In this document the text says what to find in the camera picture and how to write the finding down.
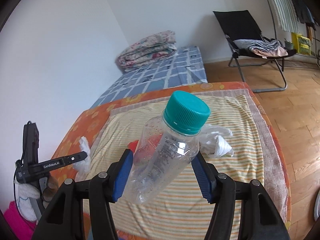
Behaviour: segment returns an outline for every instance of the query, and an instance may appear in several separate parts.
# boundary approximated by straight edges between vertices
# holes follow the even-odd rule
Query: plastic bottle
[[[145,204],[162,191],[195,158],[197,134],[210,109],[200,98],[175,91],[162,113],[144,126],[133,157],[124,197]]]

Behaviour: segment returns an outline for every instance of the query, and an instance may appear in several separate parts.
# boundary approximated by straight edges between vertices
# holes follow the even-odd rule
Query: green cap
[[[166,124],[176,132],[196,135],[207,121],[210,109],[200,98],[184,91],[175,91],[162,115]]]

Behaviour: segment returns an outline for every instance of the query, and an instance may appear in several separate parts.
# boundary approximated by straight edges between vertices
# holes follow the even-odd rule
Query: yellow box
[[[298,54],[311,55],[311,42],[307,37],[303,37],[302,34],[291,33],[292,43],[294,49]]]

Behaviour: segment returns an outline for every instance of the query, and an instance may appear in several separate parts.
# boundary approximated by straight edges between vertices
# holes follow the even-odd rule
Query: blue bed sheet
[[[177,53],[169,59],[125,73],[98,98],[92,108],[140,93],[208,82],[198,47],[181,48]]]

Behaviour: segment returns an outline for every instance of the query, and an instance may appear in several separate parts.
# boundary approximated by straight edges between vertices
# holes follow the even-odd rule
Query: silver bolt
[[[219,178],[219,179],[226,179],[226,178],[227,178],[227,175],[224,174],[224,173],[218,173],[218,178]]]
[[[64,184],[70,185],[72,182],[73,182],[73,179],[66,179],[66,180],[64,181]]]
[[[103,179],[103,178],[106,178],[106,177],[108,176],[108,173],[106,173],[105,171],[103,171],[103,172],[100,172],[98,176],[99,176],[99,178],[102,178],[102,179]]]
[[[260,186],[260,181],[258,181],[257,179],[253,179],[252,184],[255,186]]]

